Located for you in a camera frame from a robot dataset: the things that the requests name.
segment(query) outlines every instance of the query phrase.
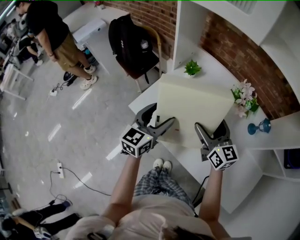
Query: black backpack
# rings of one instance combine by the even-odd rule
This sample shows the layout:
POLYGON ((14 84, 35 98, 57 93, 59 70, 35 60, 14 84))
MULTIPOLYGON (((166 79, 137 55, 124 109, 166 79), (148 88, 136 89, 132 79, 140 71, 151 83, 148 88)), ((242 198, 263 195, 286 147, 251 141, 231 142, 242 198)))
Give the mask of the black backpack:
POLYGON ((142 71, 149 55, 154 54, 148 32, 134 25, 130 15, 112 20, 108 38, 113 54, 131 70, 142 71))

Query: gray tile floor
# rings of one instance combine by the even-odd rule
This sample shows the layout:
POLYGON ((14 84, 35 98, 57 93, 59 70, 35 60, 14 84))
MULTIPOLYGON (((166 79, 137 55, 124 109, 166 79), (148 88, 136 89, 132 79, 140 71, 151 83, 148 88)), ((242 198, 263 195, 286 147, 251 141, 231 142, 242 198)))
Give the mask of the gray tile floor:
MULTIPOLYGON (((57 171, 58 160, 79 178, 90 177, 87 185, 108 194, 125 163, 124 155, 119 154, 110 161, 105 157, 118 145, 126 125, 134 120, 135 116, 128 108, 138 96, 134 80, 124 75, 106 75, 99 67, 98 82, 85 100, 72 110, 84 93, 79 79, 70 87, 58 90, 56 97, 49 96, 50 90, 62 83, 63 74, 51 61, 40 67, 34 66, 29 75, 35 81, 22 80, 15 86, 27 100, 4 94, 0 104, 1 156, 6 178, 19 196, 21 206, 27 210, 46 205, 53 199, 49 192, 50 171, 57 171), (57 124, 61 129, 49 142, 48 136, 57 124)), ((149 75, 152 80, 158 79, 154 70, 149 75)), ((199 184, 163 145, 158 144, 144 154, 138 179, 152 168, 158 157, 172 161, 172 176, 194 198, 199 184)), ((100 214, 108 204, 109 197, 85 186, 79 187, 78 180, 69 172, 65 171, 65 179, 53 174, 52 181, 53 194, 66 195, 74 205, 48 222, 73 212, 82 216, 100 214)), ((59 237, 63 239, 66 234, 67 230, 62 231, 59 237)))

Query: potted plant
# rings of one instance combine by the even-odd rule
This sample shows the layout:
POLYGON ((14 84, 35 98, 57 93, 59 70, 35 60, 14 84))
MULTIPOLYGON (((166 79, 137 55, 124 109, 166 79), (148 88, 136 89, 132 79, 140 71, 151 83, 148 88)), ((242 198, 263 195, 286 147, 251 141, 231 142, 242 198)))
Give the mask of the potted plant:
POLYGON ((95 2, 95 7, 99 7, 100 9, 104 8, 104 1, 94 1, 95 2))
POLYGON ((199 67, 197 62, 194 62, 193 60, 186 64, 185 69, 187 78, 193 78, 195 77, 196 73, 201 71, 201 67, 199 67))
POLYGON ((231 92, 234 96, 236 114, 241 118, 243 116, 248 117, 249 113, 255 113, 259 107, 257 103, 257 93, 254 87, 251 87, 250 83, 247 83, 247 79, 240 82, 239 86, 233 86, 231 92))

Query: khaki shorts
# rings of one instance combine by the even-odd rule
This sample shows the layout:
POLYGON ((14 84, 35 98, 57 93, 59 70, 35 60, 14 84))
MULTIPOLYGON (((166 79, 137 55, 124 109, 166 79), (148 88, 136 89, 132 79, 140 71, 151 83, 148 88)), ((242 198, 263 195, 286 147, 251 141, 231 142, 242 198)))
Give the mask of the khaki shorts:
POLYGON ((80 51, 73 39, 72 34, 69 32, 63 43, 54 50, 57 62, 64 71, 74 67, 78 62, 78 51, 80 51))

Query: chair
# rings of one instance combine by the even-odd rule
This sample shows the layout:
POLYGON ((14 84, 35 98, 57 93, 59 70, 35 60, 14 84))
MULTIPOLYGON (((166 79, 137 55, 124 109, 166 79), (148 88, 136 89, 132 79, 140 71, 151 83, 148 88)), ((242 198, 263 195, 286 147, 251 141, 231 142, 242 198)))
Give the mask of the chair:
POLYGON ((158 57, 155 54, 152 54, 149 58, 145 59, 145 68, 142 71, 136 71, 136 70, 131 70, 130 68, 128 68, 125 63, 120 59, 120 57, 116 57, 116 60, 118 61, 118 63, 121 65, 121 67, 124 69, 124 71, 126 72, 127 76, 131 76, 137 85, 138 91, 139 93, 142 92, 140 84, 139 84, 139 78, 141 76, 143 76, 144 74, 146 74, 149 70, 151 70, 152 68, 154 68, 157 64, 159 67, 159 77, 161 77, 162 74, 162 70, 161 70, 161 66, 160 66, 160 62, 161 62, 161 41, 160 41, 160 36, 159 34, 151 27, 148 26, 140 26, 142 28, 144 28, 149 34, 150 36, 154 37, 157 40, 157 46, 158 46, 158 57))
POLYGON ((22 73, 20 70, 18 70, 13 64, 10 63, 10 64, 8 64, 7 68, 5 69, 4 77, 3 77, 2 83, 0 84, 0 90, 3 92, 6 92, 16 98, 26 100, 26 98, 24 98, 18 94, 15 94, 11 91, 19 74, 31 81, 34 81, 31 77, 28 77, 27 75, 22 73))

